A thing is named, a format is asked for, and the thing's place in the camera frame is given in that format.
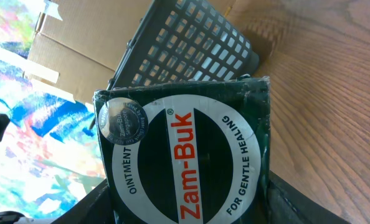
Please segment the dark green scrub pad pack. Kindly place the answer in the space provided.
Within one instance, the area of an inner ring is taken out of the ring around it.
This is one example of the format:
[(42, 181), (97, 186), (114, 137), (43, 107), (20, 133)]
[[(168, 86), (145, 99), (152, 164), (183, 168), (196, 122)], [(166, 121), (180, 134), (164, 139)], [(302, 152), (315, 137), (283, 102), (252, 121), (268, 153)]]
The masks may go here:
[(119, 223), (267, 223), (269, 80), (100, 90), (93, 103)]

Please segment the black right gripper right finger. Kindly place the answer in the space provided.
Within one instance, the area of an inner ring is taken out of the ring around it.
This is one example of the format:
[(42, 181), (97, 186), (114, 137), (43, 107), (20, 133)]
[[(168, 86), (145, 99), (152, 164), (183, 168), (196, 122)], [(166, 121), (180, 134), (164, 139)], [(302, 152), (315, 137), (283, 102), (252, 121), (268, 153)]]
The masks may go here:
[(349, 224), (270, 171), (268, 187), (269, 223)]

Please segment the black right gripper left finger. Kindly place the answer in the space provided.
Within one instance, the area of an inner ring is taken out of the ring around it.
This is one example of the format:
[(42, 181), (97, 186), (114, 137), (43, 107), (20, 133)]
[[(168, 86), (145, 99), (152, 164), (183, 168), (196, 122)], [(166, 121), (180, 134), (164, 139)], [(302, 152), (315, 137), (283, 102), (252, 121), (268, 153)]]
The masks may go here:
[(52, 224), (115, 224), (107, 180), (103, 180)]

